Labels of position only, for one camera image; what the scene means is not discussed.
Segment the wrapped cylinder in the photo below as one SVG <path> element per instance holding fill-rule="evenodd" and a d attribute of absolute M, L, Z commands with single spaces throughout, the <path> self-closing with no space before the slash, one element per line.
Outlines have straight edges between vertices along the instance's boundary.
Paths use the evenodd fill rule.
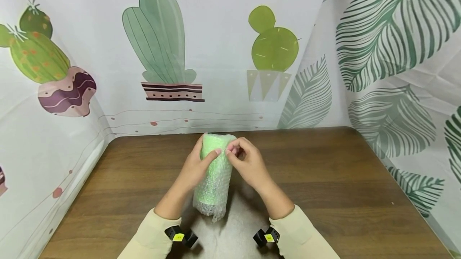
<path fill-rule="evenodd" d="M 227 193 L 231 180 L 232 165 L 228 161 L 225 150 L 235 140 L 233 135 L 205 134 L 200 158 L 203 159 L 215 149 L 222 152 L 208 167 L 206 175 L 194 191 L 193 205 L 200 213 L 213 216 L 213 222 L 221 220 L 226 213 Z"/>

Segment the geometric pot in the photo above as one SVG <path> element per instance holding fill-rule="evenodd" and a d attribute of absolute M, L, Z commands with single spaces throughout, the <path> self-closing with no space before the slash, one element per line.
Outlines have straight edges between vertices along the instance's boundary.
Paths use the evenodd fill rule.
<path fill-rule="evenodd" d="M 204 102 L 202 85 L 197 84 L 161 84 L 141 82 L 149 101 L 192 101 Z"/>
<path fill-rule="evenodd" d="M 0 167 L 0 196 L 3 195 L 3 193 L 6 192 L 6 190 L 8 190 L 8 188 L 5 185 L 5 174 L 3 174 L 3 171 Z"/>
<path fill-rule="evenodd" d="M 277 102 L 291 74 L 279 71 L 247 71 L 248 97 L 252 102 Z"/>
<path fill-rule="evenodd" d="M 70 67 L 59 81 L 44 83 L 38 88 L 40 105 L 49 113 L 66 117 L 89 114 L 89 101 L 96 93 L 93 77 L 79 67 Z"/>

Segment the fabric backdrop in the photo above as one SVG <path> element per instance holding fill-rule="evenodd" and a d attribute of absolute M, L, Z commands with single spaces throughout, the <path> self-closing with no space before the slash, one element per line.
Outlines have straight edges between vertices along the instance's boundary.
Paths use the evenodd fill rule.
<path fill-rule="evenodd" d="M 2 258 L 40 254 L 114 138 L 319 126 L 358 130 L 460 256 L 461 0 L 0 10 Z"/>

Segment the cream sleeve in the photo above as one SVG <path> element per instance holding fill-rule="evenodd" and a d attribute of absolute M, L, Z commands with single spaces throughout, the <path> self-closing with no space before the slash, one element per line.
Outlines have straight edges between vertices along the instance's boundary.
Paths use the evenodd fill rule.
<path fill-rule="evenodd" d="M 152 209 L 138 228 L 118 259 L 164 259 L 170 253 L 173 242 L 165 234 L 171 226 L 181 224 L 181 219 L 167 220 Z"/>
<path fill-rule="evenodd" d="M 280 235 L 277 245 L 285 259 L 339 259 L 297 205 L 287 217 L 269 220 Z"/>

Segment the forearm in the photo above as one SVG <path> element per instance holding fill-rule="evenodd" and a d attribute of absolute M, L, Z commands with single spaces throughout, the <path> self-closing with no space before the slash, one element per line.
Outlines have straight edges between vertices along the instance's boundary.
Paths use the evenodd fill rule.
<path fill-rule="evenodd" d="M 291 199 L 272 179 L 258 187 L 257 192 L 266 205 L 269 217 L 273 220 L 288 216 L 295 208 Z"/>
<path fill-rule="evenodd" d="M 181 211 L 188 189 L 177 180 L 158 203 L 149 211 L 138 231 L 118 259 L 165 258 L 172 241 L 164 231 L 181 223 Z"/>
<path fill-rule="evenodd" d="M 277 245 L 285 259 L 339 259 L 298 206 L 288 216 L 270 221 L 280 235 Z"/>
<path fill-rule="evenodd" d="M 176 180 L 155 207 L 155 214 L 168 220 L 179 219 L 188 193 L 189 190 Z"/>

